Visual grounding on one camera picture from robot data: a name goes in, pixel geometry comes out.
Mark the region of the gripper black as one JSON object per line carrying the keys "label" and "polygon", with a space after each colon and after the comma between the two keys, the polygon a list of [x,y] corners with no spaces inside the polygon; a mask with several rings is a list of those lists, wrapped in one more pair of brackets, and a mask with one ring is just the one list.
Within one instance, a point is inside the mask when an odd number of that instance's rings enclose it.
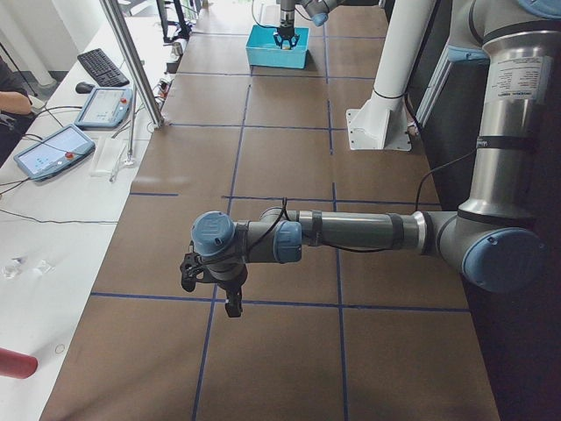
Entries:
{"label": "gripper black", "polygon": [[277,46],[297,46],[299,35],[295,33],[295,11],[280,11],[280,25],[273,34]]}
{"label": "gripper black", "polygon": [[209,269],[204,270],[203,280],[207,283],[215,283],[226,292],[224,308],[229,318],[240,318],[242,316],[242,286],[247,279],[247,268],[241,268],[236,274],[234,272],[217,273]]}

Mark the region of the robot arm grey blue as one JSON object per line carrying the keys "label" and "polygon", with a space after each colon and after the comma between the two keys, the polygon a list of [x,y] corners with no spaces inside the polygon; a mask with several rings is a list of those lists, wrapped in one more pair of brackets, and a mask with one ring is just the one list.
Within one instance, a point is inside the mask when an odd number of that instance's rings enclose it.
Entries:
{"label": "robot arm grey blue", "polygon": [[300,36],[295,33],[295,12],[296,5],[300,4],[306,11],[315,26],[323,25],[329,17],[329,13],[336,9],[344,1],[340,0],[280,0],[280,23],[273,33],[275,44],[283,49],[287,44],[288,49],[297,46]]}
{"label": "robot arm grey blue", "polygon": [[303,246],[353,253],[415,249],[442,257],[464,278],[490,292],[533,281],[545,247],[530,229],[522,192],[560,51],[557,1],[457,1],[450,42],[489,59],[475,163],[468,199],[454,212],[411,215],[265,211],[256,222],[219,211],[199,216],[181,264],[181,285],[215,283],[226,293],[232,318],[242,313],[242,287],[250,263],[290,263]]}

